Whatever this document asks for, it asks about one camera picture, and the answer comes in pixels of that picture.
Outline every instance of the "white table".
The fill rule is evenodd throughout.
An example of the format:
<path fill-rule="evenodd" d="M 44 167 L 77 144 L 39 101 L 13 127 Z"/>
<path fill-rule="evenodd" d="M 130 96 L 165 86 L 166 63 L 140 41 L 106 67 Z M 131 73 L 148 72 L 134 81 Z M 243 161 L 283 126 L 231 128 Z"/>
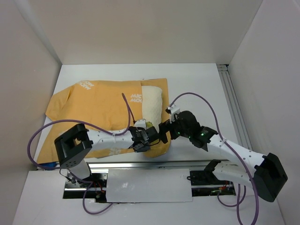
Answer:
<path fill-rule="evenodd" d="M 205 97 L 215 109 L 220 129 L 229 140 L 237 143 L 233 121 L 230 116 L 222 83 L 216 64 L 117 64 L 117 65 L 63 65 L 58 77 L 54 94 L 80 80 L 142 80 L 167 78 L 169 101 L 183 92 L 195 92 Z M 181 110 L 190 110 L 200 122 L 216 129 L 213 115 L 200 98 L 183 96 L 177 100 Z M 43 130 L 34 159 L 50 131 Z M 87 159 L 88 162 L 144 162 L 144 161 L 189 161 L 223 159 L 194 147 L 188 139 L 179 138 L 171 142 L 169 151 L 156 158 L 147 158 L 142 153 L 128 153 L 101 159 Z"/>
<path fill-rule="evenodd" d="M 167 78 L 169 99 L 190 91 L 203 95 L 215 109 L 221 131 L 230 140 L 237 142 L 228 105 L 225 99 L 218 70 L 215 64 L 125 64 L 125 65 L 64 65 L 55 91 L 80 80 L 141 80 Z M 214 119 L 205 103 L 194 96 L 178 100 L 182 110 L 190 110 L 198 121 L 216 128 Z M 49 132 L 44 130 L 35 155 Z M 129 153 L 92 159 L 99 162 L 141 161 L 187 161 L 218 158 L 197 149 L 185 139 L 173 141 L 168 153 L 157 158 Z M 222 206 L 215 196 L 194 197 L 192 202 L 116 204 L 102 215 L 91 216 L 84 212 L 81 199 L 62 199 L 65 179 L 58 171 L 31 171 L 27 177 L 14 225 L 53 224 L 110 224 L 110 225 L 211 225 L 238 224 L 235 209 Z M 254 197 L 247 196 L 241 206 L 241 218 L 250 224 L 255 210 Z M 235 203 L 235 196 L 222 196 L 225 203 Z M 86 200 L 89 210 L 98 211 L 103 204 Z M 257 225 L 284 225 L 277 201 L 269 203 L 260 199 L 260 214 Z"/>

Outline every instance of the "white rectangular plate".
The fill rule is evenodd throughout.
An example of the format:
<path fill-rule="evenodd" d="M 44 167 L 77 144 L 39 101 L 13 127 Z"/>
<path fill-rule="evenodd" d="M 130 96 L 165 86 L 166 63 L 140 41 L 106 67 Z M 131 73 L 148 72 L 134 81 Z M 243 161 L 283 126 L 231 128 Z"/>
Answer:
<path fill-rule="evenodd" d="M 110 169 L 106 199 L 110 203 L 191 202 L 188 169 Z"/>

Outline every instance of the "orange fabric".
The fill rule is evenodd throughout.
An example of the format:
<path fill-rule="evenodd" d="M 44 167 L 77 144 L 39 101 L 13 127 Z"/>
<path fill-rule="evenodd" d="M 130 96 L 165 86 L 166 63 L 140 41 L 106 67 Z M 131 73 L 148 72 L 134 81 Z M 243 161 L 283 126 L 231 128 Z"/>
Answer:
<path fill-rule="evenodd" d="M 128 113 L 122 98 L 125 94 L 136 120 L 142 119 L 142 102 L 136 98 L 142 96 L 142 85 L 157 86 L 163 91 L 162 121 L 168 119 L 165 108 L 168 105 L 168 87 L 166 79 L 147 81 L 81 81 L 54 94 L 49 102 L 46 115 L 53 121 L 63 119 L 83 120 L 106 130 L 119 130 L 127 126 Z M 54 140 L 63 132 L 74 126 L 72 122 L 53 125 L 37 158 L 38 163 L 58 161 Z M 165 154 L 170 143 L 160 143 L 145 152 L 148 157 Z M 118 154 L 133 152 L 133 149 L 122 149 Z M 109 149 L 89 153 L 87 158 L 101 158 L 112 155 Z"/>

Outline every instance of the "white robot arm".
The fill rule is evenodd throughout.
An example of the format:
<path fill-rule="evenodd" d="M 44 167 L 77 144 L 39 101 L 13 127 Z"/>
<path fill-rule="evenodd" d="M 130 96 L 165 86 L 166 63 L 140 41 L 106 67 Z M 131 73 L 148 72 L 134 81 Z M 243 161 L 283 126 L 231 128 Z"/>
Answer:
<path fill-rule="evenodd" d="M 276 199 L 287 181 L 287 175 L 277 156 L 272 153 L 266 156 L 253 152 L 224 137 L 222 139 L 215 130 L 200 126 L 190 111 L 180 112 L 176 105 L 168 107 L 166 111 L 170 114 L 170 119 L 159 125 L 159 133 L 154 127 L 146 128 L 145 120 L 138 120 L 123 135 L 117 134 L 124 130 L 110 131 L 114 135 L 109 135 L 102 131 L 87 130 L 83 124 L 75 125 L 55 140 L 60 167 L 69 169 L 82 180 L 88 179 L 91 172 L 84 157 L 89 152 L 128 148 L 133 148 L 135 152 L 144 152 L 150 149 L 151 143 L 167 143 L 166 133 L 170 132 L 172 140 L 179 136 L 186 137 L 194 146 L 221 155 L 236 164 L 228 165 L 220 160 L 212 160 L 205 168 L 211 176 L 210 179 L 229 180 L 252 187 L 242 163 L 225 142 L 230 144 L 247 165 L 258 195 L 268 202 Z"/>

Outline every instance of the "white wall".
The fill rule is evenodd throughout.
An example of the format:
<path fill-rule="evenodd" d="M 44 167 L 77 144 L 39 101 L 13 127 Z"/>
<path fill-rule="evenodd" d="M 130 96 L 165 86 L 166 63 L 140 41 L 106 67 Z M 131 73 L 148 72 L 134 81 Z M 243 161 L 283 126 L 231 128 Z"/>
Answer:
<path fill-rule="evenodd" d="M 28 1 L 63 64 L 226 64 L 262 2 Z"/>
<path fill-rule="evenodd" d="M 0 0 L 0 31 L 0 218 L 9 225 L 30 169 L 27 141 L 43 124 L 60 65 L 12 0 Z"/>
<path fill-rule="evenodd" d="M 300 221 L 300 7 L 264 0 L 229 66 L 255 150 L 277 154 L 288 182 L 278 196 L 287 225 Z"/>

